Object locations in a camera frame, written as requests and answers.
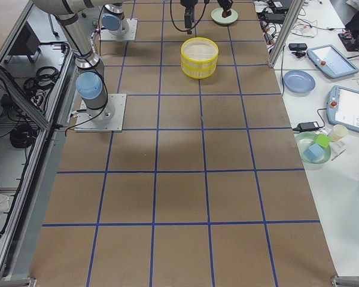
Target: black power adapter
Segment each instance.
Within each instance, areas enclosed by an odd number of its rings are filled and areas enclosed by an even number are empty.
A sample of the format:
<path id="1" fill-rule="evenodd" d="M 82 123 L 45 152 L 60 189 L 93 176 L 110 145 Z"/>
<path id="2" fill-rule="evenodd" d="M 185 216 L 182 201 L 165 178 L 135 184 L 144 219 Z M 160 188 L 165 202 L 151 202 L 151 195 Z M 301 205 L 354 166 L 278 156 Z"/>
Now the black power adapter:
<path id="1" fill-rule="evenodd" d="M 263 13 L 259 15 L 259 19 L 265 21 L 267 23 L 274 24 L 283 24 L 286 19 L 286 15 L 284 14 L 273 14 L 273 13 Z"/>
<path id="2" fill-rule="evenodd" d="M 294 132 L 313 132 L 314 130 L 319 130 L 321 127 L 319 126 L 317 121 L 309 121 L 307 123 L 299 123 L 297 127 L 293 128 Z"/>
<path id="3" fill-rule="evenodd" d="M 293 0 L 270 0 L 267 3 L 274 14 L 287 14 L 292 2 Z"/>

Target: black box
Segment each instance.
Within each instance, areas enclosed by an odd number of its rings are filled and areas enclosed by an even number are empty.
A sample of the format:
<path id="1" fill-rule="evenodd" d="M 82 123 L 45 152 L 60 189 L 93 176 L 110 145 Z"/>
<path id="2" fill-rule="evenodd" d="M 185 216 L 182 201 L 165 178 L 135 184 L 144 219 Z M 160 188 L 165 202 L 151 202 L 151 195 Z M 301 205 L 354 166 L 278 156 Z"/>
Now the black box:
<path id="1" fill-rule="evenodd" d="M 275 14 L 286 14 L 293 0 L 270 0 L 269 7 Z"/>

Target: grid square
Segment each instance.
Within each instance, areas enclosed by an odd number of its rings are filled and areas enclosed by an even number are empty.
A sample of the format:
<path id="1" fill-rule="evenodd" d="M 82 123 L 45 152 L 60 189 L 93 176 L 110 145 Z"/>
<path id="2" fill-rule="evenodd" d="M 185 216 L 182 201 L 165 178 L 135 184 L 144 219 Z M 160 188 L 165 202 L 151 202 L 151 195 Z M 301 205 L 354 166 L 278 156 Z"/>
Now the grid square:
<path id="1" fill-rule="evenodd" d="M 239 94 L 235 67 L 217 66 L 214 74 L 200 82 L 202 94 Z"/>
<path id="2" fill-rule="evenodd" d="M 162 22 L 138 22 L 136 41 L 161 41 Z"/>
<path id="3" fill-rule="evenodd" d="M 243 94 L 280 94 L 274 70 L 266 66 L 238 67 Z"/>
<path id="4" fill-rule="evenodd" d="M 208 170 L 252 169 L 246 130 L 205 131 Z"/>
<path id="5" fill-rule="evenodd" d="M 202 97 L 202 110 L 203 127 L 206 129 L 246 127 L 239 96 Z"/>
<path id="6" fill-rule="evenodd" d="M 185 7 L 183 7 L 180 2 L 178 1 L 173 1 L 172 3 L 172 14 L 173 14 L 173 20 L 176 22 L 177 26 L 179 26 L 180 29 L 184 29 L 184 10 Z M 171 21 L 171 16 L 170 16 L 170 2 L 165 3 L 165 8 L 164 8 L 164 20 L 165 21 Z"/>
<path id="7" fill-rule="evenodd" d="M 217 65 L 234 65 L 232 45 L 230 42 L 217 42 L 219 49 Z"/>
<path id="8" fill-rule="evenodd" d="M 177 67 L 162 67 L 161 94 L 199 94 L 198 80 Z"/>
<path id="9" fill-rule="evenodd" d="M 250 127 L 290 127 L 282 96 L 244 96 Z"/>
<path id="10" fill-rule="evenodd" d="M 110 133 L 68 132 L 59 170 L 105 170 L 109 144 Z"/>
<path id="11" fill-rule="evenodd" d="M 120 92 L 126 94 L 158 94 L 159 79 L 159 67 L 124 67 Z"/>
<path id="12" fill-rule="evenodd" d="M 151 227 L 100 227 L 90 286 L 148 286 L 150 248 Z"/>
<path id="13" fill-rule="evenodd" d="M 179 66 L 181 64 L 181 46 L 182 42 L 162 43 L 162 64 Z"/>
<path id="14" fill-rule="evenodd" d="M 94 236 L 95 227 L 43 227 L 30 277 L 39 286 L 85 286 Z"/>
<path id="15" fill-rule="evenodd" d="M 206 222 L 203 173 L 157 175 L 156 222 Z"/>
<path id="16" fill-rule="evenodd" d="M 98 41 L 96 42 L 97 51 L 101 55 L 101 60 L 105 66 L 122 65 L 124 61 L 126 42 L 101 42 L 101 51 Z"/>
<path id="17" fill-rule="evenodd" d="M 227 29 L 227 26 L 220 26 L 213 21 L 201 21 L 197 25 L 197 37 L 204 37 L 208 38 L 213 41 L 229 41 L 229 30 Z"/>
<path id="18" fill-rule="evenodd" d="M 157 226 L 153 286 L 211 286 L 207 226 Z"/>
<path id="19" fill-rule="evenodd" d="M 233 41 L 261 41 L 264 45 L 263 33 L 258 20 L 238 21 L 229 26 Z"/>
<path id="20" fill-rule="evenodd" d="M 161 131 L 158 149 L 159 170 L 203 170 L 200 131 Z"/>
<path id="21" fill-rule="evenodd" d="M 233 42 L 233 49 L 237 65 L 265 64 L 269 60 L 269 52 L 262 42 Z"/>
<path id="22" fill-rule="evenodd" d="M 241 20 L 258 20 L 255 5 L 251 3 L 234 3 L 233 9 L 237 11 Z"/>
<path id="23" fill-rule="evenodd" d="M 140 223 L 153 218 L 152 173 L 108 174 L 101 222 Z"/>
<path id="24" fill-rule="evenodd" d="M 104 80 L 107 85 L 108 93 L 116 93 L 118 90 L 118 83 L 120 81 L 121 68 L 120 67 L 105 67 Z"/>
<path id="25" fill-rule="evenodd" d="M 128 131 L 114 135 L 109 170 L 154 170 L 156 131 Z"/>
<path id="26" fill-rule="evenodd" d="M 157 127 L 158 96 L 128 96 L 124 129 L 155 129 Z"/>
<path id="27" fill-rule="evenodd" d="M 208 173 L 212 222 L 262 221 L 254 172 Z"/>
<path id="28" fill-rule="evenodd" d="M 182 10 L 181 21 L 176 21 L 175 24 L 180 29 L 185 29 L 184 25 L 184 10 Z M 174 42 L 184 42 L 190 38 L 194 37 L 194 35 L 188 35 L 185 32 L 180 32 L 176 30 L 173 26 L 172 22 L 164 22 L 163 23 L 163 41 L 174 41 Z"/>
<path id="29" fill-rule="evenodd" d="M 336 272 L 319 223 L 267 227 L 279 286 L 330 286 Z"/>
<path id="30" fill-rule="evenodd" d="M 103 174 L 56 175 L 44 223 L 96 223 L 103 182 Z"/>
<path id="31" fill-rule="evenodd" d="M 133 2 L 122 3 L 122 9 L 124 10 L 125 18 L 132 18 L 134 6 L 135 6 L 135 4 Z"/>
<path id="32" fill-rule="evenodd" d="M 144 21 L 162 21 L 163 4 L 136 3 L 133 18 Z"/>
<path id="33" fill-rule="evenodd" d="M 262 224 L 214 225 L 212 238 L 216 286 L 275 286 Z"/>
<path id="34" fill-rule="evenodd" d="M 318 220 L 304 171 L 258 172 L 268 221 Z"/>
<path id="35" fill-rule="evenodd" d="M 292 130 L 250 130 L 258 169 L 302 169 Z"/>
<path id="36" fill-rule="evenodd" d="M 125 65 L 160 65 L 161 43 L 134 43 L 127 46 Z"/>
<path id="37" fill-rule="evenodd" d="M 162 96 L 161 129 L 200 129 L 199 96 Z"/>

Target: green plate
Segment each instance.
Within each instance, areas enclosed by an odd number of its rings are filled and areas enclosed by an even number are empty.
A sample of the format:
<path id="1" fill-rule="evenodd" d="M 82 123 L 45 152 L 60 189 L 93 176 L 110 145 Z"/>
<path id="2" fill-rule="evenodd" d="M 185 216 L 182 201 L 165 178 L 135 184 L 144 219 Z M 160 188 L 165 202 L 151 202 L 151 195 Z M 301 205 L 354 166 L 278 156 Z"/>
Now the green plate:
<path id="1" fill-rule="evenodd" d="M 331 148 L 330 148 L 330 146 L 325 148 L 324 149 L 324 154 L 321 157 L 319 157 L 318 159 L 314 160 L 314 161 L 310 161 L 303 154 L 304 151 L 306 151 L 306 149 L 308 149 L 311 145 L 314 144 L 314 140 L 315 140 L 315 138 L 317 136 L 318 135 L 316 133 L 304 132 L 304 133 L 299 133 L 295 137 L 295 140 L 297 141 L 297 146 L 298 146 L 298 149 L 299 149 L 299 154 L 300 154 L 300 157 L 302 158 L 303 161 L 308 162 L 308 163 L 325 163 L 327 160 L 330 159 L 330 157 L 331 157 Z"/>

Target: yellow basket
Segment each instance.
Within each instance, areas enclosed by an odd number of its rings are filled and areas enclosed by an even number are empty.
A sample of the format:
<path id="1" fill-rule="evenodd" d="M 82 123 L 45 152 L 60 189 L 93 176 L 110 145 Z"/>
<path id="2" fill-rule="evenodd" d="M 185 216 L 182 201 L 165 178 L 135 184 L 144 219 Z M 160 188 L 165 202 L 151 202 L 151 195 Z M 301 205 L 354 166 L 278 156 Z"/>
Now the yellow basket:
<path id="1" fill-rule="evenodd" d="M 190 78 L 204 79 L 211 76 L 217 66 L 218 46 L 201 37 L 186 40 L 181 47 L 181 68 Z"/>

